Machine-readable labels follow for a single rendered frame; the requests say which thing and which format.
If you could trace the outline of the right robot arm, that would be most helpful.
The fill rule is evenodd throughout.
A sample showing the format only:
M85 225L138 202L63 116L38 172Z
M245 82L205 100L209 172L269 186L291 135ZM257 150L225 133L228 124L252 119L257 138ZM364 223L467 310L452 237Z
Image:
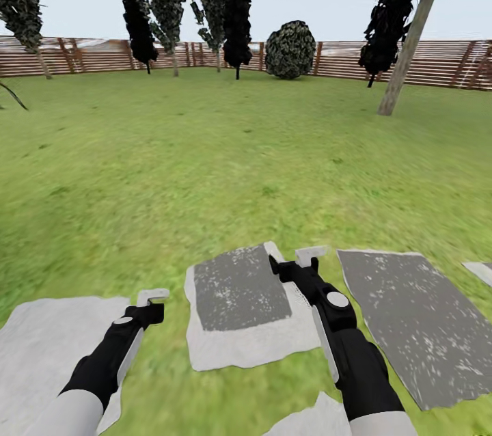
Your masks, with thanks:
M385 357L374 342L357 328L348 297L318 274L318 256L326 245L296 250L298 259L277 263L270 255L274 274L281 282L294 282L312 308L312 318L352 436L418 436L397 393L389 383Z

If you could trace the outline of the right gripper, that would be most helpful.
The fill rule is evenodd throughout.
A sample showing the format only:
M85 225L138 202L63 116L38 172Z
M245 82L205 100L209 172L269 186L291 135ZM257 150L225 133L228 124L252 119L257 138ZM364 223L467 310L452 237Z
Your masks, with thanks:
M304 291L303 285L311 277L318 276L321 280L323 280L318 274L318 259L316 258L311 259L310 267L300 267L294 261L277 263L271 255L269 256L269 260L274 274L279 274L279 279L281 282L294 282L300 292Z

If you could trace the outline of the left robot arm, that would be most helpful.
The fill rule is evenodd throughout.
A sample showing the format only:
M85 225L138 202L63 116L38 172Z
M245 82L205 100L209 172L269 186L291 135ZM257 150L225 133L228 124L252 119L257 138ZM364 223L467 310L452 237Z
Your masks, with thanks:
M137 305L111 324L91 355L82 357L72 378L26 436L96 436L110 397L116 393L141 348L144 331L163 322L169 289L140 290Z

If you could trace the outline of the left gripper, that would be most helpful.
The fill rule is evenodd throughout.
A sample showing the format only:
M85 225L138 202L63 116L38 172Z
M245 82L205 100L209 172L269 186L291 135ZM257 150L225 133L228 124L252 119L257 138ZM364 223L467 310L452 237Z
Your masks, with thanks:
M142 313L147 318L147 326L150 324L157 324L163 322L164 317L164 304L163 303L151 303L147 307L136 307L136 305L131 305L126 307L125 314L134 314L135 312Z

